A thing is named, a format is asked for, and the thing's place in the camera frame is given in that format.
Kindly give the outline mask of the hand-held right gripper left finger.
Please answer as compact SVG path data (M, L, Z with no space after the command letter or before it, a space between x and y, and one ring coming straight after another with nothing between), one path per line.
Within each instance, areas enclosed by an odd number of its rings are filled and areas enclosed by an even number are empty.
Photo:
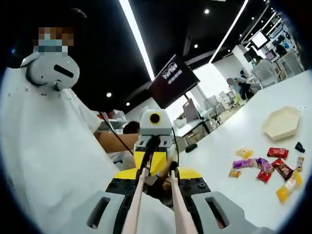
M107 189L83 206L87 234L135 234L142 194L142 174L133 168L116 174Z

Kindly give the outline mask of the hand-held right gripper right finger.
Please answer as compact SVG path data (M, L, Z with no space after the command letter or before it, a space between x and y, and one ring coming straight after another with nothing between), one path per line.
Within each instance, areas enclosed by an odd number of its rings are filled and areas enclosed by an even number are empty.
M220 192L212 192L201 174L175 170L175 226L177 234L268 234L245 218L241 207Z

